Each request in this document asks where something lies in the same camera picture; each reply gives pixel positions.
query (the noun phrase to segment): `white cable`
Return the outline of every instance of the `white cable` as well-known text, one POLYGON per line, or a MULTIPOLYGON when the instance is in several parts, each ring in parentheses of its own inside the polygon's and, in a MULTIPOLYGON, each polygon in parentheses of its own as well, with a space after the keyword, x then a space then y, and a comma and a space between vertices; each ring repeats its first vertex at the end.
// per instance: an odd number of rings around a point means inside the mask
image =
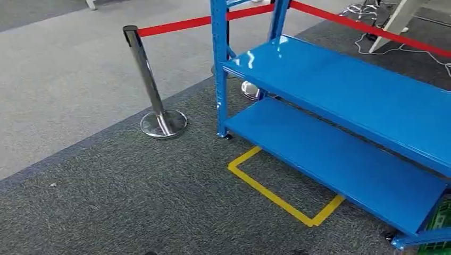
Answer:
POLYGON ((414 53, 427 53, 429 54, 429 56, 432 57, 432 59, 434 59, 437 63, 439 63, 440 65, 444 66, 446 71, 448 72, 449 77, 451 77, 451 63, 442 63, 440 61, 438 61, 438 59, 436 59, 436 57, 434 57, 430 52, 427 52, 425 50, 411 50, 411 49, 403 49, 403 47, 405 46, 405 44, 401 44, 401 46, 399 46, 398 48, 394 48, 394 49, 389 49, 386 52, 383 53, 370 53, 370 52, 362 52, 362 47, 358 44, 360 43, 363 38, 365 37, 365 33, 362 34, 361 38, 359 40, 357 40, 354 44, 358 47, 358 52, 362 55, 384 55, 386 53, 392 52, 394 50, 402 50, 404 52, 414 52, 414 53))

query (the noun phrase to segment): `blue shelf board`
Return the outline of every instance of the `blue shelf board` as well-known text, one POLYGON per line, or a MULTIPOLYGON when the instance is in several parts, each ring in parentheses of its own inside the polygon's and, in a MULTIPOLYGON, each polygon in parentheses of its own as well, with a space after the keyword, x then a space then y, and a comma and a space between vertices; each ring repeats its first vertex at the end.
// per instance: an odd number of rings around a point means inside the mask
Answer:
POLYGON ((226 126, 408 235, 446 188, 441 179, 273 98, 226 126))
POLYGON ((448 91, 288 36, 223 65, 228 72, 451 177, 448 91))
POLYGON ((238 5, 238 4, 242 4, 242 3, 246 3, 249 2, 250 0, 227 0, 227 8, 230 8, 232 6, 238 5))

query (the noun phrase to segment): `white table leg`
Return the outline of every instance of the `white table leg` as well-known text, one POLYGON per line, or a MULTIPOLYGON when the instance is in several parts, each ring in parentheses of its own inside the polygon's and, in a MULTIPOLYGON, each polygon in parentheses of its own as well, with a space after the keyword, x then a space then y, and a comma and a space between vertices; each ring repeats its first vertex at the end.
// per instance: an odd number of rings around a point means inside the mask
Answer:
MULTIPOLYGON (((397 35, 400 34, 412 19, 416 11, 427 1, 428 0, 402 0, 398 5, 398 8, 396 8, 395 12, 391 16, 384 30, 395 33, 397 35)), ((389 39, 378 37, 376 42, 374 42, 373 46, 371 47, 370 53, 379 49, 389 41, 389 39)))
POLYGON ((96 10, 96 5, 94 4, 94 0, 86 0, 86 3, 88 4, 89 8, 91 10, 96 10))

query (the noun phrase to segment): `green crate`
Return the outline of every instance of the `green crate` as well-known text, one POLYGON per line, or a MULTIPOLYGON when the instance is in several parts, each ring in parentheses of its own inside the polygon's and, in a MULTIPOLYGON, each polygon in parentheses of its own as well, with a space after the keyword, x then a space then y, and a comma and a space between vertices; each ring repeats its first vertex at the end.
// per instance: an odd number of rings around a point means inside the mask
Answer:
MULTIPOLYGON (((434 215, 434 218, 426 226, 427 230, 451 226, 451 198, 444 199, 434 215)), ((421 255, 451 255, 451 242, 438 242, 423 244, 418 249, 421 255)))

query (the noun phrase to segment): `yellow tape rectangle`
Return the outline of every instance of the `yellow tape rectangle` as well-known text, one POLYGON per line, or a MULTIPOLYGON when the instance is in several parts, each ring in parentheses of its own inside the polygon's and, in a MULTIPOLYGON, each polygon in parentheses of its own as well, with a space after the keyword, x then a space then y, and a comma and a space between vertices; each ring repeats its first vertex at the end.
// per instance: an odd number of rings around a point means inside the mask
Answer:
POLYGON ((270 190, 262 186, 259 182, 252 179, 249 175, 244 173, 238 168, 238 165, 243 163, 244 161, 248 160, 255 154, 257 154, 262 149, 260 147, 254 147, 248 152, 244 153, 243 155, 236 158, 234 161, 229 163, 228 169, 237 175, 240 179, 245 181, 247 184, 249 184, 251 187, 256 189, 258 192, 260 192, 262 195, 273 201, 276 205, 283 208, 285 211, 296 217, 298 220, 300 220, 302 223, 307 225, 308 227, 313 226, 319 226, 321 223, 329 217, 329 215, 332 214, 332 212, 341 204, 341 202, 344 201, 345 198, 343 198, 340 195, 336 195, 332 201, 330 201, 313 219, 310 219, 305 214, 294 208, 289 203, 285 202, 283 199, 278 197, 276 194, 272 193, 270 190))

